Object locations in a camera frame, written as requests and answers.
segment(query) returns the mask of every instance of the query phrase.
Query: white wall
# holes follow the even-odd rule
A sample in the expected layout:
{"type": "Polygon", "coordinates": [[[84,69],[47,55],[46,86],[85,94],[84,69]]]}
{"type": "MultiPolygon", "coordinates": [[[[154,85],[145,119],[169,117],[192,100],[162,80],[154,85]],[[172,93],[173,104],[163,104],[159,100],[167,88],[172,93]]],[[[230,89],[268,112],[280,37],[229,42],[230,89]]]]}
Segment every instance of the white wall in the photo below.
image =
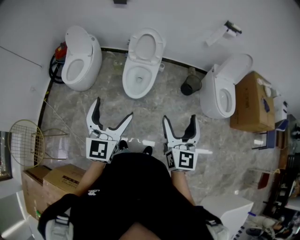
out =
{"type": "Polygon", "coordinates": [[[63,39],[78,24],[101,46],[127,49],[137,29],[153,27],[166,38],[164,56],[209,70],[231,53],[249,53],[253,69],[280,89],[300,117],[300,8],[294,0],[43,0],[63,39]],[[240,26],[237,39],[207,47],[204,40],[226,20],[240,26]]]}
{"type": "Polygon", "coordinates": [[[0,3],[0,130],[9,131],[20,119],[37,123],[50,78],[48,65],[59,40],[37,0],[0,3]],[[33,86],[38,92],[30,91],[33,86]]]}

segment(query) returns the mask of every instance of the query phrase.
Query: toilet lid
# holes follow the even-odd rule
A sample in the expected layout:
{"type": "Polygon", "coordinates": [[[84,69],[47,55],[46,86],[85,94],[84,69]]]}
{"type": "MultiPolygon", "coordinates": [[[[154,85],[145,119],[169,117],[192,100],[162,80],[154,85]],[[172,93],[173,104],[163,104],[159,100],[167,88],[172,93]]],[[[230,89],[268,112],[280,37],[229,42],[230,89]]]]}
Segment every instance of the toilet lid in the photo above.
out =
{"type": "Polygon", "coordinates": [[[220,77],[238,84],[240,80],[249,72],[253,64],[253,59],[248,54],[235,54],[228,58],[214,72],[215,77],[220,77]]]}
{"type": "Polygon", "coordinates": [[[128,55],[132,61],[155,65],[161,61],[163,51],[163,39],[152,28],[144,28],[130,38],[128,55]]]}
{"type": "Polygon", "coordinates": [[[92,55],[92,42],[89,34],[82,27],[72,26],[66,32],[66,44],[72,54],[92,55]]]}

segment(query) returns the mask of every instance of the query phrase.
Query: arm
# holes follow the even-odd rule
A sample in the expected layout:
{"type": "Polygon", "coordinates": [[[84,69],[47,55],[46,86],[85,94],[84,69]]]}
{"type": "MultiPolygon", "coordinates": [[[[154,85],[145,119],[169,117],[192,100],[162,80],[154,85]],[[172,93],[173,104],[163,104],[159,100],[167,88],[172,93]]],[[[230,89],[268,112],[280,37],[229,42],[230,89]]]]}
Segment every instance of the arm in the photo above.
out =
{"type": "Polygon", "coordinates": [[[100,177],[105,167],[105,163],[92,162],[90,168],[83,175],[80,183],[78,184],[74,194],[77,196],[82,195],[86,192],[89,187],[100,177]]]}
{"type": "Polygon", "coordinates": [[[177,190],[185,196],[188,201],[195,206],[195,202],[192,198],[191,192],[188,188],[188,182],[186,179],[186,175],[184,172],[175,172],[171,171],[171,179],[173,185],[177,188],[177,190]]]}

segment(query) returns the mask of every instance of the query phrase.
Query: toilet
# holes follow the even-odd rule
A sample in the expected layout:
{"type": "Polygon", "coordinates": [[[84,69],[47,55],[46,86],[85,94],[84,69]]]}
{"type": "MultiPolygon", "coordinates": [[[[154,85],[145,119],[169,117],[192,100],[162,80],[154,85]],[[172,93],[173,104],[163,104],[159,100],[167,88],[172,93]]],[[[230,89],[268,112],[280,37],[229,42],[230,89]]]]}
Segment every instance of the toilet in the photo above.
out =
{"type": "Polygon", "coordinates": [[[130,38],[123,71],[123,88],[134,99],[144,97],[152,88],[165,48],[165,41],[152,28],[144,28],[130,38]]]}
{"type": "Polygon", "coordinates": [[[63,82],[75,91],[86,91],[95,83],[102,63],[102,52],[95,36],[79,26],[65,35],[66,61],[61,72],[63,82]]]}
{"type": "Polygon", "coordinates": [[[235,85],[250,71],[253,59],[235,54],[221,66],[215,64],[202,79],[200,105],[203,113],[215,119],[229,118],[235,110],[235,85]]]}

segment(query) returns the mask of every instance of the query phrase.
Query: black hose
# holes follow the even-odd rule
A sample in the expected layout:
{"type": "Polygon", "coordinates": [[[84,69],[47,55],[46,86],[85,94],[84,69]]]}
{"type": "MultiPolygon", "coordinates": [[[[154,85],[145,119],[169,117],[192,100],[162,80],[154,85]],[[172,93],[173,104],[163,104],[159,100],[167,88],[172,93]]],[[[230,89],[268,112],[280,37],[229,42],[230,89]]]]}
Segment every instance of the black hose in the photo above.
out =
{"type": "Polygon", "coordinates": [[[57,72],[58,72],[59,68],[63,65],[64,65],[64,63],[57,62],[55,60],[55,54],[54,54],[51,58],[50,66],[49,66],[49,76],[53,82],[58,83],[58,84],[64,84],[64,82],[61,79],[61,76],[57,76],[57,72]]]}

